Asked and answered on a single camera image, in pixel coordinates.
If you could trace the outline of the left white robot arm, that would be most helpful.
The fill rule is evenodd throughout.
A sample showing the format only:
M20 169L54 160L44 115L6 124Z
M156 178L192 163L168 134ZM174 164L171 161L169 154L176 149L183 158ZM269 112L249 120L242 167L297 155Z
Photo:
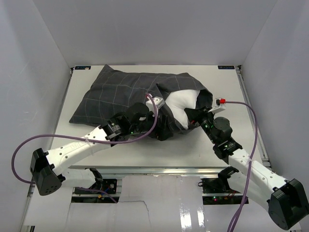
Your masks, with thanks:
M112 146L133 143L151 134L158 136L160 122L167 120L159 112L164 105L162 98L135 103L69 144L48 151L35 150L30 172L38 193L47 196L61 187L86 188L92 193L100 191L102 176L95 168L80 170L71 166Z

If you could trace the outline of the dark grey checked pillowcase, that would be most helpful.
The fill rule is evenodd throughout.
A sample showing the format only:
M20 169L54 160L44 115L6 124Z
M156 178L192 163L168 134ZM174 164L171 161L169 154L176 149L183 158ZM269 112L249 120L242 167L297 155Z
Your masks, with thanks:
M85 93L70 123L98 126L119 112L125 112L133 104L146 102L146 93L161 97L164 101L171 92L199 90L195 109L210 108L213 94L188 73L123 72L105 65L90 89ZM194 129L188 125L185 130L165 105L160 112L170 116L170 127L175 134L187 134Z

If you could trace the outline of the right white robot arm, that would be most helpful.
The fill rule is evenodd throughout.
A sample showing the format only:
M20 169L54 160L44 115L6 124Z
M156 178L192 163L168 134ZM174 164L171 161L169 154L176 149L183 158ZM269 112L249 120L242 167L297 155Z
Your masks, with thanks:
M213 143L215 155L228 167L218 174L218 188L225 193L235 190L259 204L281 229L289 230L309 214L309 202L303 185L272 172L232 138L230 122L215 117L207 107L185 109L189 122L200 126Z

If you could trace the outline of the white pillow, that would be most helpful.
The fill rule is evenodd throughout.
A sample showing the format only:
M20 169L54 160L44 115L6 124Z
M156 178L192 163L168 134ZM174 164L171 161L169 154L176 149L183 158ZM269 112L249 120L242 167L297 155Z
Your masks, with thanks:
M185 108L195 109L199 90L185 89L171 92L165 100L166 105L170 108L174 118L187 130L189 125L188 116Z

